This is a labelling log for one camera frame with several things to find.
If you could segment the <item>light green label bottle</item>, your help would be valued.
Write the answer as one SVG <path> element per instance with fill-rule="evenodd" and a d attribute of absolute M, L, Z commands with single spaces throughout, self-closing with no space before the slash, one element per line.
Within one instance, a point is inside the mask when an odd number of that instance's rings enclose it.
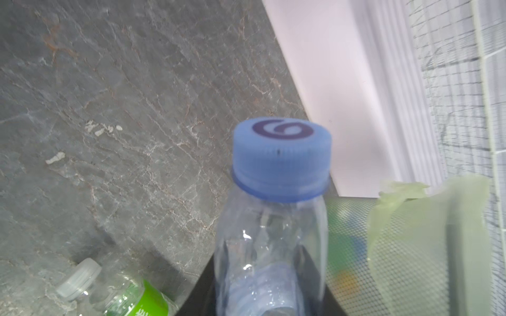
<path fill-rule="evenodd" d="M 102 267 L 92 258 L 80 262 L 56 287 L 76 303 L 77 315 L 176 315 L 177 305 L 146 279 Z"/>

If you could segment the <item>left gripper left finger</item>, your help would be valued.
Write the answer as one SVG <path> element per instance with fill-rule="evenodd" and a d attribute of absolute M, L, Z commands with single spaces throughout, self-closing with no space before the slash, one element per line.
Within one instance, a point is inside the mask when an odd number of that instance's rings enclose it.
<path fill-rule="evenodd" d="M 216 278 L 213 255 L 206 264 L 189 297 L 176 316 L 216 316 Z"/>

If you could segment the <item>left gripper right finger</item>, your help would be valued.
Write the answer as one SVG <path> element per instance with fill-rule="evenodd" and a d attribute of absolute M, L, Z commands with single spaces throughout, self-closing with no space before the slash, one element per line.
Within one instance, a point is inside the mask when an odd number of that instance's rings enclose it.
<path fill-rule="evenodd" d="M 318 316 L 347 316 L 344 309 L 339 305 L 338 301 L 332 294 L 328 285 L 325 286 L 324 296 L 321 303 L 317 306 Z"/>

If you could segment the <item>crushed light blue label bottle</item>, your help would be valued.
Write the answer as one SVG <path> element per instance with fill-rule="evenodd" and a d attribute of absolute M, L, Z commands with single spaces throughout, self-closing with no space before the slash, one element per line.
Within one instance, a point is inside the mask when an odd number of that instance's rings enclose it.
<path fill-rule="evenodd" d="M 233 133 L 233 188 L 216 225 L 218 315 L 321 315 L 332 136 L 260 117 Z"/>

